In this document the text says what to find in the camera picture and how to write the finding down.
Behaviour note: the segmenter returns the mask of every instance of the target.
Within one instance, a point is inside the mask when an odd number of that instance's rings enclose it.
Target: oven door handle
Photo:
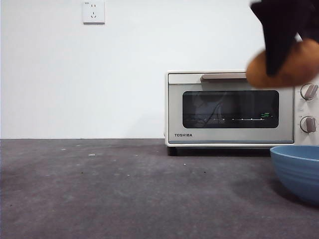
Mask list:
[[[204,74],[200,77],[201,82],[211,82],[215,80],[246,80],[245,73],[224,73],[224,74]]]

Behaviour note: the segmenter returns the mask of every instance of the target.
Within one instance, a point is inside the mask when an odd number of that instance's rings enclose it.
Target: blue bowl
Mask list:
[[[281,183],[301,200],[319,205],[319,146],[278,146],[270,152]]]

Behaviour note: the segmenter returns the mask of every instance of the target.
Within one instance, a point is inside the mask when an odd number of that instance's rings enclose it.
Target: oven knob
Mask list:
[[[304,117],[300,121],[300,128],[306,132],[306,133],[311,133],[316,131],[316,119],[314,117],[308,116]]]
[[[317,90],[318,90],[318,85],[314,85],[314,84],[306,84],[301,88],[301,96],[306,100],[306,101],[310,101],[312,100],[314,97],[316,97],[317,94]]]

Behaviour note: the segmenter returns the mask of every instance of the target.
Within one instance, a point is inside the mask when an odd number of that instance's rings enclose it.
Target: wall outlet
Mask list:
[[[103,0],[85,1],[82,5],[83,23],[105,23],[105,3]]]

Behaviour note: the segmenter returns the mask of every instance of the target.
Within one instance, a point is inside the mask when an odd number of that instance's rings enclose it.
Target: oven feet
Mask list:
[[[167,147],[168,156],[177,156],[177,148],[176,147]]]

